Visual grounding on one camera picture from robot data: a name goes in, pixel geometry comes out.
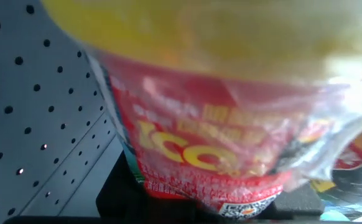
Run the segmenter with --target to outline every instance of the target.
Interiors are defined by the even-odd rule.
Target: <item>shiny plastic wrapper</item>
[[[362,0],[43,2],[152,196],[250,218],[362,132]]]
[[[321,220],[362,222],[362,133],[339,155],[332,181],[311,181],[325,204]]]

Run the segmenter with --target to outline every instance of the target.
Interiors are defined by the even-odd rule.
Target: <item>food package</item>
[[[362,132],[362,0],[44,0],[136,179],[246,219]]]
[[[333,181],[314,180],[311,185],[325,202],[324,219],[360,220],[362,217],[362,134],[346,147],[337,159],[333,168]]]

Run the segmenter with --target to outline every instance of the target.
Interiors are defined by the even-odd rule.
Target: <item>plastic wrap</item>
[[[362,132],[362,0],[46,0],[148,193],[257,215]]]
[[[321,218],[362,222],[362,133],[340,154],[332,176],[311,182],[326,206]]]

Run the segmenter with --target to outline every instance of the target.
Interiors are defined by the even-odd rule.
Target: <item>perforated metal surface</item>
[[[0,223],[58,215],[114,137],[105,111],[84,53],[40,2],[0,0]]]
[[[61,211],[61,216],[71,217],[99,217],[95,200],[112,171],[114,162],[122,152],[118,138],[113,138],[105,152],[90,170],[77,191]]]

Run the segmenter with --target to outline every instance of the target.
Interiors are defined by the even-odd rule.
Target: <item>black surface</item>
[[[118,224],[130,223],[115,218],[80,218],[80,217],[14,217],[7,220],[4,224]],[[350,224],[351,222],[324,222],[324,221],[306,221],[306,220],[287,220],[277,223],[293,224]]]
[[[124,153],[106,180],[96,199],[102,217],[116,217],[126,222],[210,222],[227,219],[197,208],[193,200],[163,200],[148,196],[131,174]],[[319,220],[323,204],[309,185],[292,193],[282,193],[257,219]]]

